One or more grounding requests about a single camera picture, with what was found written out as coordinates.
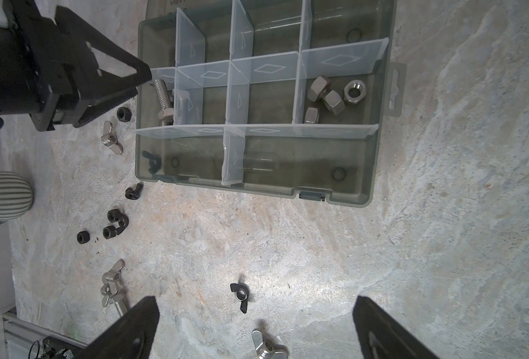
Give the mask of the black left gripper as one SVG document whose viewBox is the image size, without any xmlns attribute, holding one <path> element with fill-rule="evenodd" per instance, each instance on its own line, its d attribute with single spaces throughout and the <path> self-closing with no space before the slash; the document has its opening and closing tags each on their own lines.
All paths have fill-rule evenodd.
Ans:
<svg viewBox="0 0 529 359">
<path fill-rule="evenodd" d="M 79 128 L 137 96 L 152 79 L 149 66 L 75 12 L 57 6 L 53 19 L 34 1 L 2 1 L 0 129 L 4 115 L 27 114 L 40 132 Z M 99 67 L 96 54 L 130 67 L 125 76 Z M 103 88 L 130 88 L 103 101 Z"/>
</svg>

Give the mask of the silver hex bolt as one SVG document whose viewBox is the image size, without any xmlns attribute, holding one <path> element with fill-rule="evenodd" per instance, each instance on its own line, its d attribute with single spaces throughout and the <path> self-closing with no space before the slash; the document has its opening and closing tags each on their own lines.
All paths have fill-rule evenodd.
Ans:
<svg viewBox="0 0 529 359">
<path fill-rule="evenodd" d="M 161 110 L 158 113 L 160 125 L 162 127 L 171 126 L 174 124 L 174 108 L 173 102 L 170 100 L 166 83 L 162 79 L 155 79 L 153 86 L 161 107 Z"/>
</svg>

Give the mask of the silver cap nut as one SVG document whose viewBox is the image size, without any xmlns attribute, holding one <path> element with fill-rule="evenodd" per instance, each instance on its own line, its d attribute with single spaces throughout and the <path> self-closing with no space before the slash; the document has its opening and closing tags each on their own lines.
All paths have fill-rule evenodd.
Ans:
<svg viewBox="0 0 529 359">
<path fill-rule="evenodd" d="M 304 123 L 317 124 L 320 117 L 320 110 L 317 107 L 311 106 L 306 109 Z"/>
<path fill-rule="evenodd" d="M 340 115 L 345 110 L 342 97 L 334 90 L 328 92 L 322 100 L 326 108 L 335 116 Z"/>
<path fill-rule="evenodd" d="M 331 82 L 327 77 L 318 76 L 318 78 L 316 78 L 312 82 L 307 92 L 307 98 L 313 103 L 316 103 L 322 100 L 327 94 L 327 92 L 330 91 L 330 85 L 331 85 Z"/>
</svg>

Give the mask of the silver wing nut front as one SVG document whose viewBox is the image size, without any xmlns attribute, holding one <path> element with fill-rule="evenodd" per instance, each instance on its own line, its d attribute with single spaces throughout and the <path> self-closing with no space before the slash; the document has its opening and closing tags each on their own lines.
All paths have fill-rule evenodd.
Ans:
<svg viewBox="0 0 529 359">
<path fill-rule="evenodd" d="M 252 341 L 255 346 L 257 359 L 288 359 L 288 352 L 275 346 L 264 336 L 262 331 L 254 329 L 252 331 Z"/>
</svg>

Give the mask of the silver wing bolt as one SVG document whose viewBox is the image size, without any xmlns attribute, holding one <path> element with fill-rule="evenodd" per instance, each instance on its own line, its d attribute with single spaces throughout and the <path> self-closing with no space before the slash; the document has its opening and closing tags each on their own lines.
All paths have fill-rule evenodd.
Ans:
<svg viewBox="0 0 529 359">
<path fill-rule="evenodd" d="M 122 269 L 124 267 L 125 261 L 120 259 L 101 277 L 103 283 L 101 287 L 101 295 L 103 296 L 101 305 L 103 308 L 113 305 L 121 317 L 129 311 L 126 291 L 122 285 Z"/>
</svg>

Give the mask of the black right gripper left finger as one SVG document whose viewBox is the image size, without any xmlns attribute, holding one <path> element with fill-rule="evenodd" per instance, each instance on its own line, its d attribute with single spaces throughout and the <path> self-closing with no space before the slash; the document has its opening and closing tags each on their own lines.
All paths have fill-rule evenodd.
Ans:
<svg viewBox="0 0 529 359">
<path fill-rule="evenodd" d="M 159 320 L 156 298 L 146 296 L 74 358 L 149 358 Z"/>
</svg>

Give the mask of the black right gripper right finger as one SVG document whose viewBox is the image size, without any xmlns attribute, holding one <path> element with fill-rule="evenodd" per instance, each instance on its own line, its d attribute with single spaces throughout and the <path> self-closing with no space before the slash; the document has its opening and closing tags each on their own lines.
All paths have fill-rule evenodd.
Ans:
<svg viewBox="0 0 529 359">
<path fill-rule="evenodd" d="M 367 296 L 357 297 L 353 321 L 364 358 L 439 358 Z"/>
</svg>

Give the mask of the green plastic organizer box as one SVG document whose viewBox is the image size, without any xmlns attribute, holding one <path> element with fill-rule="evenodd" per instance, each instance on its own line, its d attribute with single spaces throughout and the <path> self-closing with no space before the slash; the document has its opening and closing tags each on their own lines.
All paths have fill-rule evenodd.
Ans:
<svg viewBox="0 0 529 359">
<path fill-rule="evenodd" d="M 137 97 L 135 174 L 144 181 L 364 207 L 373 197 L 382 120 L 401 113 L 406 67 L 390 60 L 395 1 L 151 1 L 139 57 L 152 80 Z M 333 115 L 307 98 L 327 77 Z M 153 82 L 166 83 L 174 124 L 162 127 Z M 308 107 L 317 124 L 305 124 Z M 162 159 L 149 173 L 141 152 Z"/>
</svg>

